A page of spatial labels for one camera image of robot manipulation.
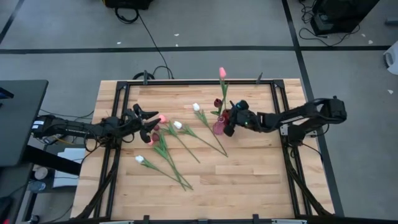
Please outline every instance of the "red tulip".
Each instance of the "red tulip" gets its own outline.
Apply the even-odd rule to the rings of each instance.
[[[159,135],[157,133],[152,134],[152,140],[159,141],[160,140]]]
[[[217,108],[222,107],[222,106],[223,106],[223,101],[217,98],[217,99],[214,101],[214,106],[217,107]]]

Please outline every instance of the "pink tulip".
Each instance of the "pink tulip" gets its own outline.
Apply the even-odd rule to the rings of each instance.
[[[167,119],[166,119],[166,117],[164,116],[164,115],[159,115],[159,118],[160,118],[160,123],[161,124],[164,124],[164,123],[166,123],[167,122]]]
[[[223,67],[220,67],[220,78],[223,80],[226,77],[226,72]]]

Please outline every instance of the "wooden tabletop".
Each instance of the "wooden tabletop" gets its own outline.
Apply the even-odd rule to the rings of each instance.
[[[101,82],[94,123],[111,114],[116,82]],[[300,80],[285,79],[284,82],[290,108],[303,105],[305,97]],[[193,103],[200,104],[213,124],[216,116],[210,111],[215,110],[215,98],[222,98],[218,85],[132,86],[128,108],[138,103],[145,111],[159,111],[172,121],[189,124],[199,137],[218,146],[192,110]],[[254,112],[275,113],[268,85],[231,85],[227,98],[233,102],[245,99]],[[134,157],[142,155],[161,170],[173,174],[167,162],[137,135],[134,142],[122,144],[112,220],[142,220],[144,215],[150,215],[151,220],[248,219],[253,214],[259,214],[260,218],[294,217],[278,131],[255,133],[237,127],[233,137],[219,136],[228,158],[191,136],[181,134],[180,138],[200,164],[173,136],[166,136],[166,141],[178,171],[193,190],[184,191],[177,182],[138,164]],[[306,138],[304,143],[317,149],[315,139]],[[308,188],[324,208],[333,213],[319,154],[305,146],[299,147],[299,151]],[[104,149],[100,148],[84,161],[71,217],[78,215],[96,192],[103,156]],[[296,191],[300,211],[304,213],[297,186]],[[105,192],[102,215],[107,198]]]

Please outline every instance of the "tulip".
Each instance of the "tulip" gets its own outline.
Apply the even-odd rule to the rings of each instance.
[[[192,104],[194,111],[200,111],[200,106],[197,103]]]
[[[164,124],[164,123],[166,123],[167,122],[167,118],[164,116],[164,115],[159,115],[159,118],[160,118],[160,123],[161,124]]]
[[[159,141],[160,140],[159,135],[157,133],[152,134],[152,140]]]
[[[222,80],[224,80],[225,77],[226,77],[225,69],[224,69],[223,67],[220,67],[220,78],[221,78]]]
[[[179,123],[178,121],[174,121],[174,126],[177,129],[181,129],[182,128],[182,123]]]
[[[222,106],[223,106],[223,101],[220,100],[219,98],[217,98],[217,99],[214,101],[214,106],[217,107],[217,108],[222,107]]]
[[[136,156],[136,161],[139,163],[139,164],[142,164],[142,162],[144,162],[144,157],[142,157],[142,156]]]

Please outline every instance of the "flower vase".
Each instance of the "flower vase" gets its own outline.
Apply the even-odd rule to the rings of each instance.
[[[224,117],[223,116],[218,116],[217,121],[213,124],[213,132],[216,135],[222,135],[224,133]]]

